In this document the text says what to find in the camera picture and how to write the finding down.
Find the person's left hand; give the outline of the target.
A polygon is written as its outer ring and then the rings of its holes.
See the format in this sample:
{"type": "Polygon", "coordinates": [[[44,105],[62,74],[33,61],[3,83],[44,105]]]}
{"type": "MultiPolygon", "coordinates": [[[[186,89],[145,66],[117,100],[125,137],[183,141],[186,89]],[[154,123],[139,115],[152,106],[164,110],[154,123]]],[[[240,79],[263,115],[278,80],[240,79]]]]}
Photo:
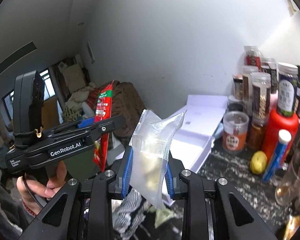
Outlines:
{"type": "Polygon", "coordinates": [[[62,188],[66,175],[66,165],[60,161],[55,175],[49,178],[46,185],[27,175],[19,177],[16,186],[26,211],[32,216],[38,215],[43,208],[43,199],[51,199],[62,188]]]}

